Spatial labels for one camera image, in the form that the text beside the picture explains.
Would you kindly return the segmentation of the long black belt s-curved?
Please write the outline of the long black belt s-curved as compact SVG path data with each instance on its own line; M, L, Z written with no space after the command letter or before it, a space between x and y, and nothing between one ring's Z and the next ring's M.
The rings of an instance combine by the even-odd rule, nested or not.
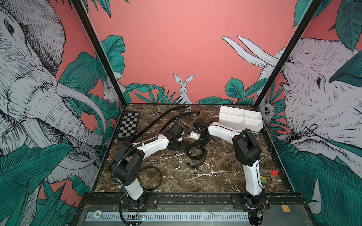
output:
M187 147L186 155L191 161L196 161L195 165L192 165L191 162L186 163L186 165L191 170L196 170L196 168L202 166L206 160L206 150L201 148L196 144L191 144Z

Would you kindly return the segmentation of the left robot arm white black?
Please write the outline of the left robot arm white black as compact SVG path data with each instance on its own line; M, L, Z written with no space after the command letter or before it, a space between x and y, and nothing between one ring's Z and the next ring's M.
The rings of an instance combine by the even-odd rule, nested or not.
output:
M143 160L158 151L170 149L173 144L181 144L184 128L178 124L158 133L156 136L137 143L123 142L109 165L110 182L120 186L125 194L138 201L145 191L138 176Z

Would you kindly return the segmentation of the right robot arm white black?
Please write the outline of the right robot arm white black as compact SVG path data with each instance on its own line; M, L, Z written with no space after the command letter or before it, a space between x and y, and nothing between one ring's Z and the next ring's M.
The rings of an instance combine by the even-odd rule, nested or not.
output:
M263 193L259 172L262 150L251 130L234 129L218 122L206 122L201 118L196 119L193 126L199 136L194 144L201 149L208 144L212 136L233 144L236 159L243 166L247 194L258 197Z

